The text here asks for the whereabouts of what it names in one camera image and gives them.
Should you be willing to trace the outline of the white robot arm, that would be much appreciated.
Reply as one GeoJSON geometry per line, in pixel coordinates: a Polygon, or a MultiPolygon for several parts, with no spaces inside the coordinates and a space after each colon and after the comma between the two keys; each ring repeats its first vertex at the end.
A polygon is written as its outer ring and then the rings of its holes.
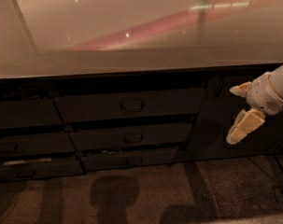
{"type": "Polygon", "coordinates": [[[250,110],[242,109],[228,131],[226,141],[236,145],[265,123],[266,116],[283,111],[283,65],[253,81],[230,88],[230,93],[246,99],[250,110]]]}

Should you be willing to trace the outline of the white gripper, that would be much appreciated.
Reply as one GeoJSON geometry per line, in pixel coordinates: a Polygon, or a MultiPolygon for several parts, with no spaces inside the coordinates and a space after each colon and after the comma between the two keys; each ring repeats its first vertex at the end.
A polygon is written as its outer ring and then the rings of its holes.
{"type": "Polygon", "coordinates": [[[252,83],[245,82],[231,87],[230,93],[246,98],[252,107],[249,111],[242,109],[238,113],[226,136],[230,145],[238,144],[248,134],[259,129],[265,123],[265,115],[273,116],[283,111],[283,99],[270,83],[270,72],[254,79],[252,83]]]}

